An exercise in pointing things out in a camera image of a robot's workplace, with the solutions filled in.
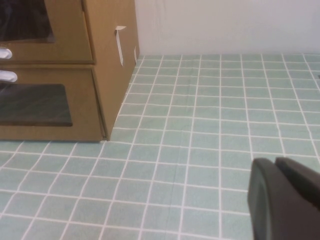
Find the white handle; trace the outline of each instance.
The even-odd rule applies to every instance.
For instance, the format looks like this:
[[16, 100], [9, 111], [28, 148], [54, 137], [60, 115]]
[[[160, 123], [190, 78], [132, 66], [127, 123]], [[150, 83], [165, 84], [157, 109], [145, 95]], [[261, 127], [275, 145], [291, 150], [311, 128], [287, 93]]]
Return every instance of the white handle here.
[[12, 52], [8, 48], [0, 47], [0, 59], [12, 58]]
[[0, 81], [14, 83], [18, 80], [18, 76], [13, 71], [1, 71], [0, 70]]

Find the black plastic object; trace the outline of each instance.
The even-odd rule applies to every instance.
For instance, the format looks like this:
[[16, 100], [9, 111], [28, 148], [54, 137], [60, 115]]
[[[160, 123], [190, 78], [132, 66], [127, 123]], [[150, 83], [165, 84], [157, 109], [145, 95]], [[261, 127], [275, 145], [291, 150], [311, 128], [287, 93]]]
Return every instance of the black plastic object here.
[[320, 240], [317, 172], [289, 158], [257, 158], [247, 200], [255, 240]]

